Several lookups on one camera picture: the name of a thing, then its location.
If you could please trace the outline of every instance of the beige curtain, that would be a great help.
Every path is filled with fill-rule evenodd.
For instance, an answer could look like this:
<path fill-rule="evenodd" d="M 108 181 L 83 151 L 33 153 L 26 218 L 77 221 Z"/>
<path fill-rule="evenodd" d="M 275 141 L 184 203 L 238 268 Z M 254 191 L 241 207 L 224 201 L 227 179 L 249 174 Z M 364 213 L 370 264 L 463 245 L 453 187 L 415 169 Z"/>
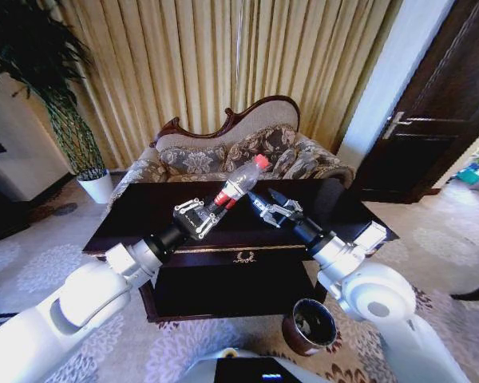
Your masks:
<path fill-rule="evenodd" d="M 106 165 L 127 168 L 175 116 L 197 133 L 272 94 L 331 148 L 390 0 L 66 0 L 89 47 L 84 117 Z"/>

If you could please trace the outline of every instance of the white flower pot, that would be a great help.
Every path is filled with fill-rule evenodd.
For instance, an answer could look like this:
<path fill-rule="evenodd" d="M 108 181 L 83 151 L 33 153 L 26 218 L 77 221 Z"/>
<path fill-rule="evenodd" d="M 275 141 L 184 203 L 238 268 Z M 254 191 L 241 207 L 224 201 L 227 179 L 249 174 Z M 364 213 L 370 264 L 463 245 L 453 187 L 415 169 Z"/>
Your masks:
<path fill-rule="evenodd" d="M 96 203 L 108 203 L 113 192 L 112 177 L 107 170 L 106 175 L 92 181 L 80 181 L 80 185 L 93 197 Z"/>

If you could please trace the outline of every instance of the brown bucket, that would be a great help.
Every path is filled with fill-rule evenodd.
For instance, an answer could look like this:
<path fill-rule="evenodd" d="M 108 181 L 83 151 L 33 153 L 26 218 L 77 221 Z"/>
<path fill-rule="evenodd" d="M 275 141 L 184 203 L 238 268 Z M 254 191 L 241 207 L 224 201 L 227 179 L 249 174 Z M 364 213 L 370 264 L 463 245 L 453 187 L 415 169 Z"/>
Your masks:
<path fill-rule="evenodd" d="M 330 311 L 314 299 L 300 299 L 282 321 L 282 334 L 293 351 L 304 357 L 332 344 L 337 328 Z"/>

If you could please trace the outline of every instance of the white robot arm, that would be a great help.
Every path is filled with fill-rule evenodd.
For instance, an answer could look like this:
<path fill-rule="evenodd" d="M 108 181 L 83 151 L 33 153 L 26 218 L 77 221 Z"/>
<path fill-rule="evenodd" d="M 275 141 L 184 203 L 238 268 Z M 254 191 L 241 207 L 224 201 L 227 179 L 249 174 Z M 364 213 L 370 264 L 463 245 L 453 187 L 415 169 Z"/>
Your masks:
<path fill-rule="evenodd" d="M 249 193 L 252 206 L 267 223 L 292 227 L 319 264 L 319 282 L 345 313 L 378 328 L 383 353 L 400 383 L 469 381 L 433 328 L 415 314 L 415 294 L 408 281 L 386 265 L 364 261 L 365 254 L 385 239 L 384 227 L 373 222 L 354 243 L 344 243 L 303 215 L 297 201 L 270 192 L 279 205 Z"/>
<path fill-rule="evenodd" d="M 0 326 L 0 382 L 47 378 L 129 303 L 131 289 L 148 282 L 188 237 L 202 239 L 223 215 L 198 199 L 176 206 L 165 231 L 132 247 L 116 245 L 105 253 L 106 263 L 86 263 L 44 301 Z"/>

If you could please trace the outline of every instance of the door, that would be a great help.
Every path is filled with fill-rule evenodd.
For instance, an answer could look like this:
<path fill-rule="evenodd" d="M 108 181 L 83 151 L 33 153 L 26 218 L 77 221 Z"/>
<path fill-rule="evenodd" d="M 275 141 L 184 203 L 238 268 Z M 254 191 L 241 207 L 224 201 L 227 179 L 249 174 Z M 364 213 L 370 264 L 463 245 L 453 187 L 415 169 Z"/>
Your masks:
<path fill-rule="evenodd" d="M 479 1 L 457 0 L 352 188 L 417 202 L 478 136 Z"/>

